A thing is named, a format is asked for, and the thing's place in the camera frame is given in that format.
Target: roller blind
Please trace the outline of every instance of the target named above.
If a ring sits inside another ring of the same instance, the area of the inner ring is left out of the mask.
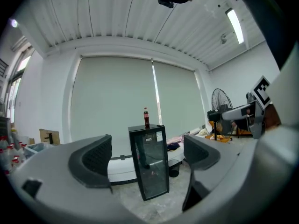
[[[150,61],[122,57],[83,58],[71,101],[71,137],[112,135],[112,156],[131,155],[129,126],[158,124]]]
[[[154,67],[166,137],[202,127],[205,114],[194,72],[162,63]]]

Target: tiled floor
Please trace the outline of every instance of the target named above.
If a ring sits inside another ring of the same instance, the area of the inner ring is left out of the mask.
[[[178,216],[188,190],[190,168],[186,162],[180,165],[179,176],[169,177],[170,191],[154,199],[143,201],[138,184],[113,186],[113,194],[131,212],[148,223],[160,223]]]

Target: mini fridge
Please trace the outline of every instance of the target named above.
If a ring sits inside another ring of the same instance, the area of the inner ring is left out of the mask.
[[[165,127],[129,127],[135,172],[144,201],[169,192]]]

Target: black fan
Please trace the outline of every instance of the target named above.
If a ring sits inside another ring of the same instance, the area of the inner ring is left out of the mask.
[[[227,94],[221,89],[215,89],[212,93],[212,111],[207,113],[209,121],[214,122],[215,140],[229,139],[233,132],[232,121],[223,120],[222,113],[233,109],[233,105]]]

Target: corrugated ceiling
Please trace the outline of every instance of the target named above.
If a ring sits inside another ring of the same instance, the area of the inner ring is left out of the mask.
[[[226,0],[194,0],[169,9],[157,0],[28,0],[50,47],[92,36],[156,42],[188,54],[209,70],[264,41],[242,1],[235,9],[247,39],[239,44],[225,15]],[[221,44],[221,35],[227,42]]]

